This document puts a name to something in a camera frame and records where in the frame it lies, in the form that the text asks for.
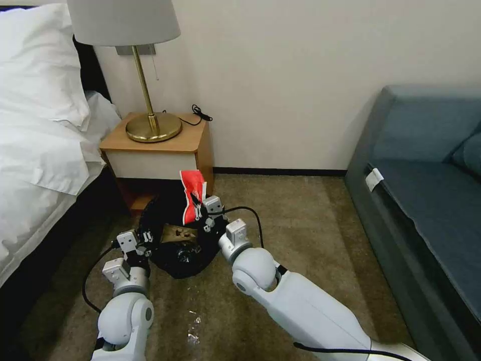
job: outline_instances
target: power cord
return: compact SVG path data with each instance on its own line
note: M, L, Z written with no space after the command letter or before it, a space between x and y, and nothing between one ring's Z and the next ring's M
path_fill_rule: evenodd
M319 352L319 353L357 353L357 354L376 354L380 356L386 356L391 358L396 358L402 361L412 361L410 358L397 355L395 353L386 352L386 351L377 351L377 350L362 350L362 349L353 349L353 348L317 348L317 347L308 347L304 346L302 343L295 342L294 347L303 349L305 351L310 352Z
M197 123L188 122L187 120L184 120L181 117L178 117L178 118L180 120L182 120L183 122L185 122L187 124L190 124L190 125L199 125L200 122L202 122L202 120L212 121L212 117L208 116L207 114L202 113L202 109L197 104L192 104L192 113L194 113L195 115L197 115L200 118Z
M105 251L102 252L102 254L99 256L99 258L97 258L97 260L92 264L92 266L90 266L89 270L87 271L87 273L85 274L84 276L84 280L82 282L82 297L84 298L84 301L87 305L90 306L91 309L93 309L95 312L97 313L100 313L102 312L102 310L97 307L94 303L92 303L92 301L89 300L89 298L87 297L87 290L86 290L86 287L87 287L87 279L89 278L90 276L90 273L92 272L92 270L94 269L94 267L97 265L97 263L100 262L100 260L102 258L104 258L104 256L109 253L110 251L112 251L113 249L116 249L118 248L117 247L118 243L117 241L114 241L112 242L112 244L110 245L109 248L107 248Z
M238 210L241 210L241 209L248 210L248 211L251 211L252 213L254 213L254 216L255 216L256 219L257 219L257 226L258 226L258 228L259 228L259 240L260 240L260 242L261 242L261 247L264 248L264 239L263 239L263 237L262 237L261 220L260 220L259 215L257 214L257 212L254 211L251 207L239 206L239 207L234 207L234 208L230 208L230 209L227 209L227 210L223 210L223 211L221 211L221 212L209 213L209 215L213 215L213 216L224 215L224 214L226 214L226 213L233 212L233 211L238 211Z

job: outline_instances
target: wooden nightstand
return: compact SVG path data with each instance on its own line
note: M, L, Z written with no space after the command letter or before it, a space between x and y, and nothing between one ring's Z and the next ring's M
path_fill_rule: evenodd
M183 122L182 132L172 139L138 143L125 133L125 125L134 115L130 113L100 143L100 150L115 174L130 212L138 214L159 193L159 185L153 179L180 180L179 171L184 169L199 169L207 182L207 193L212 194L214 177L209 124L204 120L196 126ZM194 114L179 116L191 123L199 119Z

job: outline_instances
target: white wall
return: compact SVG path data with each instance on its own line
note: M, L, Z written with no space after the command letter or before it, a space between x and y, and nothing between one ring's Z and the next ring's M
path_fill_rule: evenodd
M147 83L157 110L214 118L216 166L343 169L383 85L481 81L478 0L174 5L182 35L142 57ZM143 110L133 60L96 51L120 111Z

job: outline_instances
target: brass lamp base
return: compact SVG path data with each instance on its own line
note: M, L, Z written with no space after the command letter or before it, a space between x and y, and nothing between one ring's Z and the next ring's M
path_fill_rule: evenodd
M155 113L157 132L152 130L148 114L139 114L125 126L127 136L141 143L155 143L175 137L182 130L181 120L173 114Z

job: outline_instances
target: sofa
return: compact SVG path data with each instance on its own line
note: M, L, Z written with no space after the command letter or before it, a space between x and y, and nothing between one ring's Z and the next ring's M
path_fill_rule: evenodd
M453 162L480 132L481 88L385 87L345 178L412 339L432 361L481 359L481 177ZM374 168L384 179L370 191Z

